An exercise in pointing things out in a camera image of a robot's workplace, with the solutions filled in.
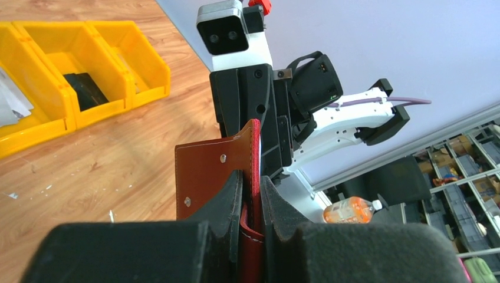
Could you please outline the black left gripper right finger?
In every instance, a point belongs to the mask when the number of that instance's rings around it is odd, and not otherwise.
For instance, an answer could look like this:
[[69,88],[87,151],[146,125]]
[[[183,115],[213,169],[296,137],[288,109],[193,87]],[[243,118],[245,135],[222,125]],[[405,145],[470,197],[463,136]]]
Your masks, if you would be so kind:
[[466,282],[451,243],[423,224],[314,223],[261,177],[266,282]]

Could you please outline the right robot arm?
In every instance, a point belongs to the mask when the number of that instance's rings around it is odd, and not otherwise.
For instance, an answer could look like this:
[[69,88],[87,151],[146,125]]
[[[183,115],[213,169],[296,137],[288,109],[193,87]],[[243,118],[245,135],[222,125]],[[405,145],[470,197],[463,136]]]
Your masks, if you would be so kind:
[[223,137],[249,121],[261,129],[261,174],[271,179],[343,147],[374,146],[410,120],[407,100],[392,96],[387,79],[345,96],[330,59],[316,51],[274,70],[248,52],[212,58],[210,86]]

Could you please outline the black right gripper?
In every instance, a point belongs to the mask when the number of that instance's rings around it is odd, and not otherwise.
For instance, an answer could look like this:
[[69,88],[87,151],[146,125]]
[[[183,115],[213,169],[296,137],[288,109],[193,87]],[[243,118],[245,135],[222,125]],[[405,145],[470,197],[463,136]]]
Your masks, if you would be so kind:
[[293,157],[288,87],[289,68],[269,64],[214,71],[209,75],[216,121],[222,137],[236,135],[249,120],[261,124],[261,175],[280,182]]

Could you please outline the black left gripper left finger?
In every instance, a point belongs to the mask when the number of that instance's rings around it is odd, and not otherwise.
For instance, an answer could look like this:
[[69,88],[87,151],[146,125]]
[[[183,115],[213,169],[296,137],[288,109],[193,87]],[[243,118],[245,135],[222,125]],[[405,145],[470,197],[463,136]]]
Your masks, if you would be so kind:
[[207,221],[88,222],[54,227],[22,282],[232,282],[216,272]]

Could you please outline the red leather card holder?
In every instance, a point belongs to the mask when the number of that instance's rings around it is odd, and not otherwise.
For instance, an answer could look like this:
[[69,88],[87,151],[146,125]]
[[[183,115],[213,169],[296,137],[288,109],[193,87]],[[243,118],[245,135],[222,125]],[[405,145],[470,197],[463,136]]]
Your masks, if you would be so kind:
[[175,147],[176,216],[207,221],[222,281],[264,280],[261,122],[233,136]]

